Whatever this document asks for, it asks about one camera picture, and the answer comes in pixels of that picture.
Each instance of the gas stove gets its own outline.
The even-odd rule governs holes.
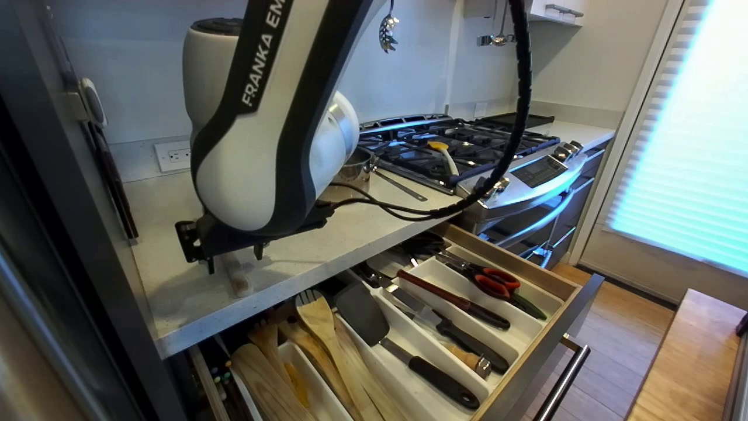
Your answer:
[[[448,114],[415,114],[379,119],[360,126],[360,149],[379,169],[428,184],[443,194],[464,197],[487,180],[509,145],[509,129],[491,119],[456,119]],[[448,156],[433,148],[443,143]],[[580,143],[526,131],[502,182],[494,187],[464,218],[480,232],[487,224],[553,197],[573,184],[585,165]]]

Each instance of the drawer organizer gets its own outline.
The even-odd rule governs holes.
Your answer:
[[[433,235],[442,237],[447,251],[459,260],[499,269],[518,279],[516,296],[538,307],[545,318],[539,318],[538,314],[530,317],[532,311],[518,310],[508,299],[487,296],[462,273],[436,257],[411,257],[401,253],[401,248],[366,260],[366,266],[373,269],[373,273],[391,279],[392,286],[372,283],[363,276],[363,271],[345,271],[335,280],[323,283],[318,290],[323,292],[323,299],[331,307],[331,311],[336,310],[336,299],[341,299],[349,290],[358,288],[363,296],[370,296],[358,297],[353,307],[351,301],[345,301],[345,310],[365,311],[366,301],[373,299],[373,307],[380,311],[388,325],[385,336],[401,346],[408,355],[421,355],[424,360],[448,374],[453,382],[464,387],[480,400],[476,407],[467,410],[464,404],[447,398],[442,390],[408,369],[401,360],[398,360],[391,348],[380,346],[380,341],[366,345],[363,334],[356,333],[356,322],[349,322],[351,318],[341,318],[341,314],[336,311],[329,325],[336,334],[335,352],[329,352],[329,346],[325,348],[325,341],[318,341],[311,334],[318,333],[316,328],[303,331],[307,317],[298,317],[301,320],[293,318],[295,299],[288,299],[277,310],[268,311],[266,317],[256,317],[254,320],[254,328],[274,325],[270,346],[275,346],[281,339],[281,346],[275,346],[277,352],[266,352],[266,346],[261,345],[246,345],[248,333],[239,334],[244,339],[239,339],[234,346],[224,346],[224,355],[232,355],[228,372],[234,374],[234,393],[226,390],[226,383],[221,383],[220,393],[205,390],[205,398],[211,400],[218,419],[246,419],[246,414],[249,414],[253,419],[303,419],[303,414],[307,419],[370,419],[366,414],[373,414],[377,419],[379,412],[385,414],[385,419],[524,417],[528,400],[535,395],[532,387],[538,383],[538,374],[559,345],[571,345],[566,331],[585,314],[586,304],[600,286],[600,279],[594,276],[591,280],[586,280],[586,286],[573,286],[452,224],[436,227],[433,229]],[[502,317],[509,328],[502,331],[476,320],[464,310],[405,280],[401,276],[398,276],[398,271],[407,271],[482,307],[483,311],[494,311]],[[426,318],[418,310],[414,310],[414,314],[405,311],[401,301],[398,299],[401,297],[401,290],[424,307],[433,310],[436,318]],[[464,345],[461,346],[452,334],[436,333],[436,320],[448,320],[453,328],[467,333],[469,336],[495,352],[499,357],[504,357],[508,368],[497,369],[494,365],[494,369],[488,369],[491,363],[480,360],[480,354],[474,348],[464,348]],[[571,357],[567,368],[560,374],[563,380],[557,382],[538,419],[550,419],[553,414],[573,377],[585,365],[589,348],[571,348],[575,352],[575,357]],[[203,363],[201,346],[192,348],[189,354],[194,360],[199,360],[201,369],[211,365]],[[201,380],[203,388],[214,388],[214,382],[211,383],[211,374],[203,372]],[[241,410],[244,417],[237,414],[237,402],[228,404],[234,410],[224,410],[226,404],[221,402],[232,395],[234,400],[239,398],[246,404]]]

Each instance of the floor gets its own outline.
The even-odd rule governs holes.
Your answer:
[[[589,276],[567,265],[559,265],[553,271],[571,280],[585,280]],[[557,421],[626,419],[674,317],[674,310],[603,283],[575,334],[591,346],[591,355],[559,407]],[[566,360],[560,360],[550,377],[530,414],[535,414],[535,407],[559,377],[563,363]]]

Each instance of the window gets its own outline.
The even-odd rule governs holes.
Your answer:
[[[748,2],[691,0],[658,63],[605,221],[748,276]]]

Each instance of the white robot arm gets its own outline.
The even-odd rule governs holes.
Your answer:
[[[185,39],[192,177],[205,216],[178,223],[185,257],[323,227],[316,200],[358,143],[335,83],[372,0],[249,0],[246,20],[196,21]]]

